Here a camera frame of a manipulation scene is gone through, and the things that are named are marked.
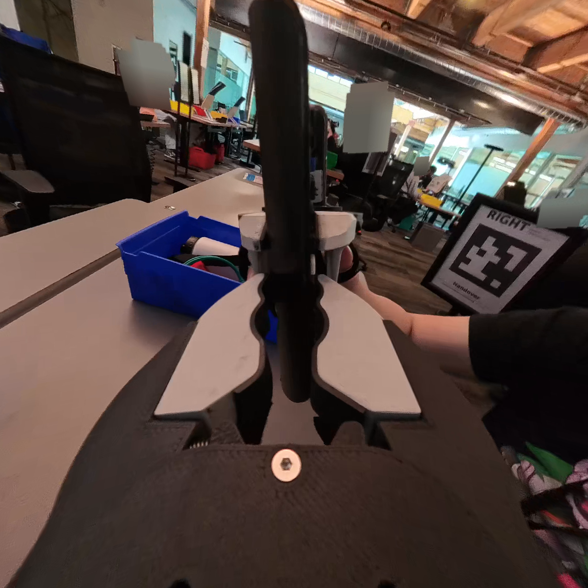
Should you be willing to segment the black remote control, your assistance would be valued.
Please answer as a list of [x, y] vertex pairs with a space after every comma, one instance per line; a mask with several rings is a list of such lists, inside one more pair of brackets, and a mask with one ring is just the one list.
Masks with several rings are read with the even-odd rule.
[[311, 203], [308, 48], [293, 1], [253, 1], [249, 7], [265, 237], [264, 283], [275, 307], [281, 384], [295, 403], [309, 400], [318, 287], [312, 275], [315, 212]]

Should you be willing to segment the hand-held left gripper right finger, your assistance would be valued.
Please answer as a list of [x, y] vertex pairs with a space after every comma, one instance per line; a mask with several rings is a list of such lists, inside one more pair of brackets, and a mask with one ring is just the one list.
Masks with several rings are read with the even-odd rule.
[[387, 334], [367, 302], [320, 275], [326, 332], [316, 347], [318, 383], [366, 417], [420, 417], [421, 407]]

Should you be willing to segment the white bottle with black cap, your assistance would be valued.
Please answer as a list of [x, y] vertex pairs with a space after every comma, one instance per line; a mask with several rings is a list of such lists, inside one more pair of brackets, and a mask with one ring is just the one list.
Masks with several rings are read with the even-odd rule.
[[239, 251], [240, 246], [205, 236], [191, 236], [180, 247], [180, 254], [189, 255], [191, 258], [199, 256], [232, 257], [238, 256]]

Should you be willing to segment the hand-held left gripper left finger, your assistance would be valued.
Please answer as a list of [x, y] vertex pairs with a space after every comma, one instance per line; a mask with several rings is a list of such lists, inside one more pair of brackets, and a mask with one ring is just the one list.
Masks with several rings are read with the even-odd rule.
[[265, 368], [265, 344], [254, 319], [266, 275], [257, 273], [198, 320], [155, 408], [158, 419], [209, 419], [208, 410], [254, 383]]

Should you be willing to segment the blue plastic bin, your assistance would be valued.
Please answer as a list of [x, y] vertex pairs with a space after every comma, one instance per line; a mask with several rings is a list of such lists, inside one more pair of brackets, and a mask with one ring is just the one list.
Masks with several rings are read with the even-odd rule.
[[[238, 258], [213, 252], [213, 242], [238, 248], [236, 226], [209, 217], [191, 217], [187, 211], [162, 219], [120, 240], [121, 253], [131, 297], [152, 306], [200, 318], [213, 304], [240, 284], [232, 266]], [[231, 258], [218, 270], [232, 277], [210, 272], [211, 260], [187, 262], [202, 256]]]

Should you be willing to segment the black framed marker sign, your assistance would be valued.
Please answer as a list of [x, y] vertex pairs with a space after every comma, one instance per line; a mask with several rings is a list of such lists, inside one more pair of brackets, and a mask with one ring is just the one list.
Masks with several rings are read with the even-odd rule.
[[508, 310], [587, 240], [587, 229], [540, 227], [539, 214], [475, 195], [421, 284], [459, 315]]

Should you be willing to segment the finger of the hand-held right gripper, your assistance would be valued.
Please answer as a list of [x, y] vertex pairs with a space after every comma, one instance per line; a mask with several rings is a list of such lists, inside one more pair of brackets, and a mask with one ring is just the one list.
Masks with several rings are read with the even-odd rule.
[[343, 250], [355, 238], [356, 217], [348, 212], [317, 211], [316, 234], [326, 275], [337, 282]]
[[268, 274], [268, 230], [265, 212], [239, 216], [241, 247], [246, 250], [249, 266], [255, 274]]

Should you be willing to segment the person's right hand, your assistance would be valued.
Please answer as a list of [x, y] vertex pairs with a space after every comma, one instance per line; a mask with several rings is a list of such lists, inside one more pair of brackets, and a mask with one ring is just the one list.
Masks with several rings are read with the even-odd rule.
[[412, 335], [413, 314], [369, 289], [364, 273], [359, 270], [359, 256], [352, 245], [342, 251], [337, 280], [344, 288], [368, 303], [383, 320], [393, 322], [405, 335]]

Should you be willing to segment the person's right forearm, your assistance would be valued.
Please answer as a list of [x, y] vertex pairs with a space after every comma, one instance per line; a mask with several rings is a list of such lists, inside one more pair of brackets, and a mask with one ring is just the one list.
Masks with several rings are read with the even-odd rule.
[[442, 369], [489, 383], [587, 378], [587, 309], [448, 317], [410, 314], [406, 333]]

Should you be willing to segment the black office chair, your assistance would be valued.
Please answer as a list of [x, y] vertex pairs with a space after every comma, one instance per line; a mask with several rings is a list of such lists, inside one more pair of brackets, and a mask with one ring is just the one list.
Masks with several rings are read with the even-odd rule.
[[1, 35], [1, 82], [26, 167], [17, 175], [34, 172], [50, 186], [13, 180], [32, 226], [55, 206], [151, 201], [139, 111], [120, 77]]

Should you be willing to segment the person's floral patterned clothing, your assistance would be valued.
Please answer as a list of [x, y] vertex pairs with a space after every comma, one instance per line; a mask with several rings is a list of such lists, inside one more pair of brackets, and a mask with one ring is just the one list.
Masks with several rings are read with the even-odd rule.
[[527, 444], [501, 454], [521, 492], [521, 509], [559, 587], [587, 587], [587, 460], [568, 463]]

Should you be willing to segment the red storage bin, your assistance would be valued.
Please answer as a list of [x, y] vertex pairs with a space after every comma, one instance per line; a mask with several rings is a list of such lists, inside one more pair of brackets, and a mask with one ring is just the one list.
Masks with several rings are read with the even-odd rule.
[[188, 149], [187, 164], [189, 168], [207, 171], [224, 163], [224, 144], [215, 145], [212, 151], [206, 151], [200, 146], [191, 146]]

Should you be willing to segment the black floor lamp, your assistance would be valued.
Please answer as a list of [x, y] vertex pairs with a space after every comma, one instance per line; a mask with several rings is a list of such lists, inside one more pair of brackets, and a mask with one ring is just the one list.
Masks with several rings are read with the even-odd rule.
[[459, 201], [458, 201], [459, 203], [462, 202], [464, 196], [467, 194], [467, 191], [470, 189], [470, 187], [474, 183], [475, 179], [477, 178], [477, 176], [481, 172], [482, 168], [485, 166], [485, 164], [487, 163], [489, 158], [494, 154], [494, 152], [503, 152], [504, 151], [503, 148], [501, 148], [499, 146], [491, 145], [491, 144], [485, 144], [484, 148], [488, 150], [488, 153], [486, 154], [482, 163], [479, 165], [477, 171], [474, 173], [474, 175], [470, 179], [469, 183], [466, 185], [466, 187], [463, 188], [462, 192], [460, 193]]

